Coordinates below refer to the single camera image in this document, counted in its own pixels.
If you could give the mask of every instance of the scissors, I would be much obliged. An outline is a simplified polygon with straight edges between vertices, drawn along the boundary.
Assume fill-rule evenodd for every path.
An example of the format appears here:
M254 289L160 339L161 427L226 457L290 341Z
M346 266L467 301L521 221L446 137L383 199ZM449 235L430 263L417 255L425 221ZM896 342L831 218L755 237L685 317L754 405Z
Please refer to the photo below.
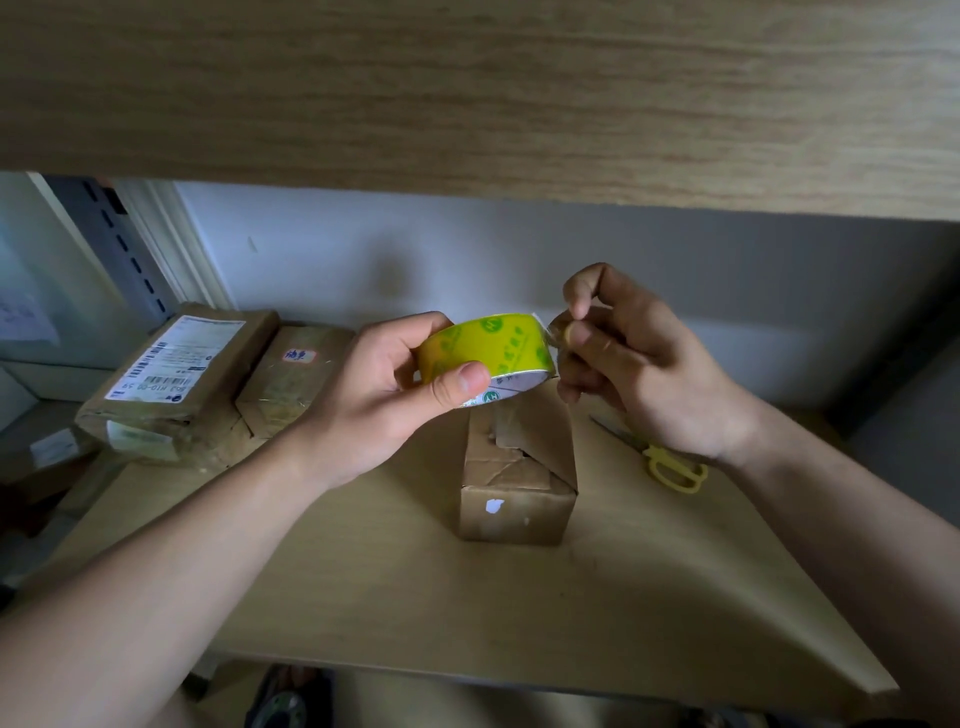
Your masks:
M706 465L700 464L696 470L691 470L686 463L675 458L668 450L653 443L644 443L614 417L590 415L590 419L607 430L613 437L629 445L637 452L646 455L649 458L647 470L650 475L657 482L677 491L677 493L692 496L700 490L700 486L703 485L704 480L709 475L709 468ZM678 475L680 481L668 477L662 469Z

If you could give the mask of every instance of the scissor handle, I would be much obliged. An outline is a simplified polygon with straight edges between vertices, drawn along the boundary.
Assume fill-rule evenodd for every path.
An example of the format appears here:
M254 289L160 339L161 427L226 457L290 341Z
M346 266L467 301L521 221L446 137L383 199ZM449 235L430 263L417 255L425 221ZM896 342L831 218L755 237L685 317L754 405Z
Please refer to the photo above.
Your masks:
M643 451L643 454L650 458L650 463L647 466L650 475L667 488L675 490L677 493L683 493L686 496L692 496L699 491L700 486L703 485L704 480L707 479L710 473L709 468L702 464L697 466L696 471L692 471L685 463L680 462L680 460L665 449L659 448L656 445L651 445ZM671 480L660 471L661 465L679 475L684 479L684 482L678 483L675 480Z

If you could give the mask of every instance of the wood grain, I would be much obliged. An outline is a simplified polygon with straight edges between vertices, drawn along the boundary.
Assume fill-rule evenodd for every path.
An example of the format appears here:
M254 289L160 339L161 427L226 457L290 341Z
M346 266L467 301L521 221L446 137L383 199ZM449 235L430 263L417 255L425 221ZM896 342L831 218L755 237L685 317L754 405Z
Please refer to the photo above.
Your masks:
M675 494L582 408L580 496L564 543L460 541L464 414L321 498L211 648L820 716L896 686L729 480L712 473L699 495ZM129 466L30 590L206 477Z
M953 0L37 0L0 166L960 219Z

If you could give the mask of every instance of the forearm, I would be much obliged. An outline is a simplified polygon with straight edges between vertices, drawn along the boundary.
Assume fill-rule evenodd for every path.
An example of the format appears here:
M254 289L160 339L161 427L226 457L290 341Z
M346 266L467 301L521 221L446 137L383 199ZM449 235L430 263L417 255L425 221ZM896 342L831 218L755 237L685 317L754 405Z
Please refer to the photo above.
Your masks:
M724 470L907 695L955 720L960 532L773 407L756 407L757 435Z
M316 497L266 446L0 622L11 725L142 724Z

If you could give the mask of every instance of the brown paper package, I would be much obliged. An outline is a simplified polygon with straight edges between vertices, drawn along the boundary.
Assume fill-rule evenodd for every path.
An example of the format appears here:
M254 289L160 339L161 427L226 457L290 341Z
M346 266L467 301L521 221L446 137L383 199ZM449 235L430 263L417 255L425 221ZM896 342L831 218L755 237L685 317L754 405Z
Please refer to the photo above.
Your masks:
M576 500L570 415L555 382L470 410L462 539L555 546Z
M74 425L79 409L75 402L44 400L0 433L0 483L19 491L26 505L69 490L102 447ZM46 457L31 449L57 435L67 443L72 438L75 447L54 446Z
M236 400L253 437L273 437L303 414L352 339L346 328L282 327Z
M108 400L106 396L126 371L150 349L180 316L216 321L244 321L226 346L210 361L206 371L179 402ZM218 311L187 303L180 313L153 334L135 356L88 400L77 415L77 425L105 443L110 442L108 422L172 438L175 451L165 459L144 458L135 449L126 450L137 459L156 464L222 469L245 453L250 431L233 405L260 355L279 326L275 311Z
M0 483L13 485L31 475L55 468L71 460L79 460L101 448L98 440L74 425L80 406L69 401L44 400L0 432ZM56 461L37 460L31 446L69 430L76 447L62 453Z

